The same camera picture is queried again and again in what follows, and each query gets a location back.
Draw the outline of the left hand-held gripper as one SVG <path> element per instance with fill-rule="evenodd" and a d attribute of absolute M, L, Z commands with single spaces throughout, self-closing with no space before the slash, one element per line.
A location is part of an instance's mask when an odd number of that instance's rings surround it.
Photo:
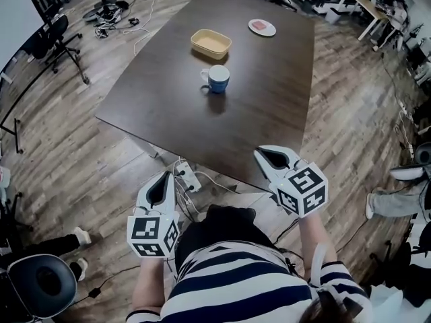
<path fill-rule="evenodd" d="M 175 205 L 174 176 L 169 171 L 152 177 L 139 190 L 136 208 L 127 218 L 127 243 L 138 257 L 168 258 L 174 252 L 180 235 Z"/>

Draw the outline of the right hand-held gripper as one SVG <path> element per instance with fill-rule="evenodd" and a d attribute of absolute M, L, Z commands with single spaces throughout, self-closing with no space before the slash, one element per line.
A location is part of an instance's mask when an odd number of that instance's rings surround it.
<path fill-rule="evenodd" d="M 327 204 L 328 181 L 314 163 L 303 160 L 294 150 L 277 145 L 261 145 L 253 153 L 266 180 L 274 182 L 278 205 L 304 218 Z"/>

